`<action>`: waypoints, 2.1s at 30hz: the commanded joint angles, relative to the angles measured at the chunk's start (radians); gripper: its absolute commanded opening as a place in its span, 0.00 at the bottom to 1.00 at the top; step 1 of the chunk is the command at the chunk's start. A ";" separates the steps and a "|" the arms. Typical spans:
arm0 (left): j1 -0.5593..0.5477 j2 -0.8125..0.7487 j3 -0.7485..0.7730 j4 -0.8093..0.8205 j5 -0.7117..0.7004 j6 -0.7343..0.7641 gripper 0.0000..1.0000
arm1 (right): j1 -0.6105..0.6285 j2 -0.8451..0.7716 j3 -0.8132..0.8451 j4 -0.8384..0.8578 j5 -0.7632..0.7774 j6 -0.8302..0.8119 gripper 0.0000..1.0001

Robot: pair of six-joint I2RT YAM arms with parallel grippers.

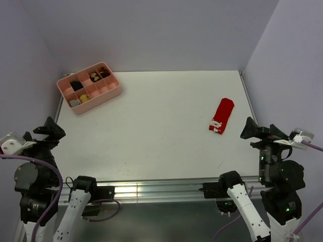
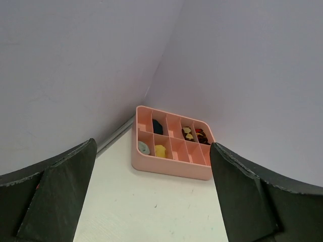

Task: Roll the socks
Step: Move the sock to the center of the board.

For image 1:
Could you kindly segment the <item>red Santa sock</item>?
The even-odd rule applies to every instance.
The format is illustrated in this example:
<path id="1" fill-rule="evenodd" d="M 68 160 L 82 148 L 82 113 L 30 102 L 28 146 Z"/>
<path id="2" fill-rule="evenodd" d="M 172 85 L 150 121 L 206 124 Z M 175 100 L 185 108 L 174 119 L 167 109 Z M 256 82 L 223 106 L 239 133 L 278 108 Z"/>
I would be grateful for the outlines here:
<path id="1" fill-rule="evenodd" d="M 220 104 L 209 124 L 208 129 L 214 133 L 218 133 L 221 135 L 226 129 L 227 122 L 230 118 L 234 106 L 235 105 L 232 100 L 228 98 L 223 98 L 220 101 Z"/>

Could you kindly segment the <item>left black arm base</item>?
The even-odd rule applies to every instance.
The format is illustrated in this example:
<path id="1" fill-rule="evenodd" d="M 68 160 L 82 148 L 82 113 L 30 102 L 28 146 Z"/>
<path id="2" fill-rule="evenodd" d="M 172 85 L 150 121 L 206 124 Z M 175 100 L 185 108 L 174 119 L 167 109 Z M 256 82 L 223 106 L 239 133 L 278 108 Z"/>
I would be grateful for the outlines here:
<path id="1" fill-rule="evenodd" d="M 76 208 L 80 204 L 84 207 L 81 214 L 83 219 L 90 222 L 101 222 L 114 217 L 120 210 L 120 203 L 114 199 L 114 186 L 98 186 L 96 179 L 89 176 L 78 176 L 72 180 L 72 184 L 68 202 L 72 208 Z M 116 203 L 117 211 L 105 219 L 90 219 L 100 213 L 103 203 Z"/>

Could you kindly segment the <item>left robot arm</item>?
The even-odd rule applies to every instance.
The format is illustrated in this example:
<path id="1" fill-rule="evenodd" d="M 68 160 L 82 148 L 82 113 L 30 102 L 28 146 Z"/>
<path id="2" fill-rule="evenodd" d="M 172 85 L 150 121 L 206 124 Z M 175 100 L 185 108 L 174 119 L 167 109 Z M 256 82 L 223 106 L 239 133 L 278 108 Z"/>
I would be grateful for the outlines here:
<path id="1" fill-rule="evenodd" d="M 68 207 L 58 229 L 54 230 L 63 179 L 51 151 L 66 133 L 51 117 L 35 128 L 34 133 L 46 137 L 37 140 L 26 132 L 15 151 L 16 155 L 27 158 L 15 171 L 14 179 L 15 191 L 22 195 L 21 220 L 26 231 L 31 232 L 28 240 L 72 241 L 84 208 L 98 196 L 96 179 L 79 176 L 73 181 Z"/>

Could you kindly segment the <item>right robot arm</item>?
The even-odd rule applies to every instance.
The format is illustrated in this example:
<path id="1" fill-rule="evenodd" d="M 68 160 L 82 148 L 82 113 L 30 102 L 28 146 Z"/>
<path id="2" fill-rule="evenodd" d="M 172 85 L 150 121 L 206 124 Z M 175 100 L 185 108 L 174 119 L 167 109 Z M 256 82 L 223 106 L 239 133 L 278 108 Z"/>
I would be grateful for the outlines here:
<path id="1" fill-rule="evenodd" d="M 289 137 L 275 125 L 260 127 L 248 117 L 240 137 L 259 139 L 250 146 L 259 150 L 258 181 L 267 188 L 260 195 L 270 224 L 266 225 L 259 215 L 238 172 L 220 175 L 219 193 L 233 200 L 252 241 L 287 241 L 302 216 L 302 203 L 296 192 L 305 187 L 304 167 L 282 157 L 283 151 L 292 153 L 293 148 Z"/>

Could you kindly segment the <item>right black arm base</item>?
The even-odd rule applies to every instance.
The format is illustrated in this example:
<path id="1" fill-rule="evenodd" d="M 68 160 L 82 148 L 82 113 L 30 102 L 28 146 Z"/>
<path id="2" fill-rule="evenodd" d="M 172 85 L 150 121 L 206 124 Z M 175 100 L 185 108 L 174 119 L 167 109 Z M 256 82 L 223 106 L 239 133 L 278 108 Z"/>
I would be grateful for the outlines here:
<path id="1" fill-rule="evenodd" d="M 202 187 L 198 189 L 203 192 L 205 199 L 214 199 L 218 213 L 222 216 L 231 216 L 235 214 L 238 209 L 229 195 L 222 190 L 219 182 L 203 183 Z"/>

